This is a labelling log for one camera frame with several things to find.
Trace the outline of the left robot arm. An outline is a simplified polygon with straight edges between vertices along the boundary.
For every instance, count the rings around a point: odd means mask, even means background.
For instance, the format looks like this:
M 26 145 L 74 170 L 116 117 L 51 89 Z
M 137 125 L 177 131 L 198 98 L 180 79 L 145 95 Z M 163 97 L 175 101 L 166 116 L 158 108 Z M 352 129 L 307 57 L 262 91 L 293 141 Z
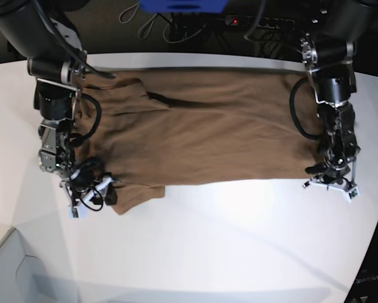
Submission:
M 333 1 L 321 8 L 313 18 L 312 28 L 300 37 L 306 76 L 298 80 L 290 92 L 292 121 L 299 133 L 318 143 L 322 161 L 307 167 L 312 177 L 304 187 L 323 186 L 341 191 L 353 199 L 360 191 L 355 178 L 360 153 L 355 135 L 355 111 L 350 97 L 357 91 L 353 58 L 357 40 L 373 24 L 378 15 L 378 1 Z M 303 84 L 309 84 L 317 104 L 317 117 L 322 122 L 321 134 L 309 134 L 302 127 L 295 110 L 295 95 Z

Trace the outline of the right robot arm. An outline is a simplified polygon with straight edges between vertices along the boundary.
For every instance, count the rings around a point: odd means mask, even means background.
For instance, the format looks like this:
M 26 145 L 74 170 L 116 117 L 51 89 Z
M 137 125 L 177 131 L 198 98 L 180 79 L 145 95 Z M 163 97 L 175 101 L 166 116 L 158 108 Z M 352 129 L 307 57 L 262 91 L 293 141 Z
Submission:
M 33 106 L 43 118 L 38 128 L 40 168 L 61 178 L 69 213 L 80 218 L 86 210 L 100 211 L 117 201 L 112 175 L 95 175 L 103 163 L 96 157 L 75 157 L 75 149 L 95 134 L 102 116 L 99 102 L 83 93 L 85 76 L 115 76 L 87 63 L 67 11 L 64 1 L 0 1 L 0 31 L 27 59 L 28 74 L 37 82 Z

